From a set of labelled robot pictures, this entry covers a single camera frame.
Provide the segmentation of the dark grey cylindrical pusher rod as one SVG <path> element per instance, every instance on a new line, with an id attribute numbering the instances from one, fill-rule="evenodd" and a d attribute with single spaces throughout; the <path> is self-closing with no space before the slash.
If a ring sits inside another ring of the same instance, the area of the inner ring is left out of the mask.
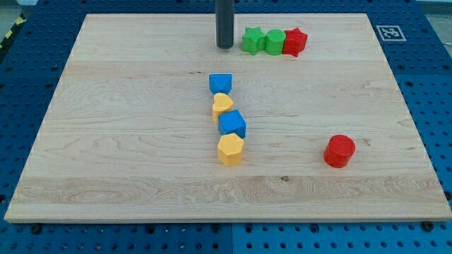
<path id="1" fill-rule="evenodd" d="M 234 1 L 215 1 L 216 45 L 229 49 L 234 44 Z"/>

